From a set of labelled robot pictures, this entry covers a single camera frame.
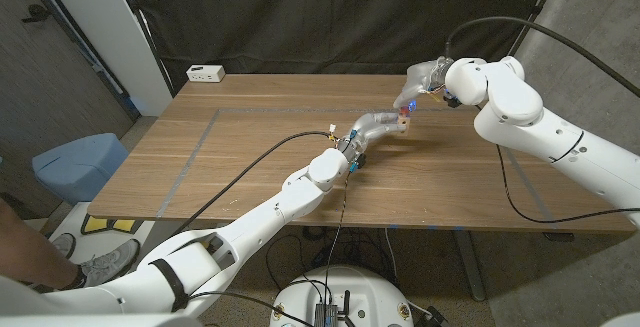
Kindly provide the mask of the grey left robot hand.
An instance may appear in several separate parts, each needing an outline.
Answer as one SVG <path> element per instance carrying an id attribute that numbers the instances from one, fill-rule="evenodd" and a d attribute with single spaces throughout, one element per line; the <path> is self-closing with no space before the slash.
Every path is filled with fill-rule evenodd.
<path id="1" fill-rule="evenodd" d="M 363 154 L 373 141 L 391 133 L 404 133 L 409 123 L 398 113 L 380 112 L 362 115 L 337 144 L 337 149 L 349 163 Z"/>

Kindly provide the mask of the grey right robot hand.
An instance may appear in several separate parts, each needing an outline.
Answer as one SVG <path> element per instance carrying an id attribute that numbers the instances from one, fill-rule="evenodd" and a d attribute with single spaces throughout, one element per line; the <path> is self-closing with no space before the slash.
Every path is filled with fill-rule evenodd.
<path id="1" fill-rule="evenodd" d="M 406 83 L 393 107 L 400 115 L 408 116 L 416 109 L 416 98 L 421 94 L 433 95 L 442 92 L 443 97 L 451 97 L 445 86 L 445 77 L 452 64 L 451 58 L 441 56 L 436 60 L 410 66 L 406 71 Z"/>

